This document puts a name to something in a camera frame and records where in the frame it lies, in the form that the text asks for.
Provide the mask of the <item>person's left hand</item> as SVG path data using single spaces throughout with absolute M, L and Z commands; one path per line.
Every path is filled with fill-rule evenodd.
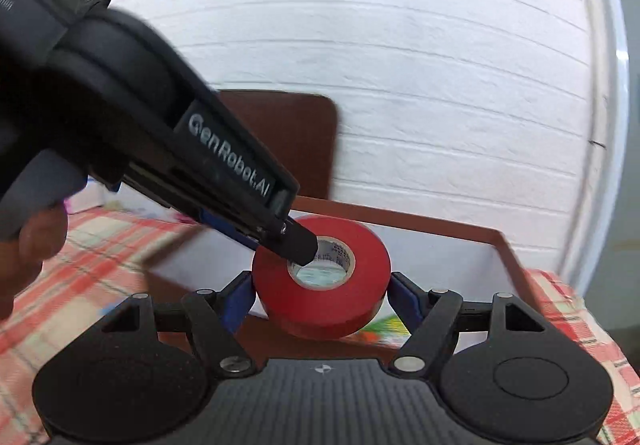
M 18 236 L 1 243 L 0 317 L 8 319 L 14 299 L 39 276 L 42 263 L 54 257 L 64 246 L 68 227 L 65 205 L 32 216 Z

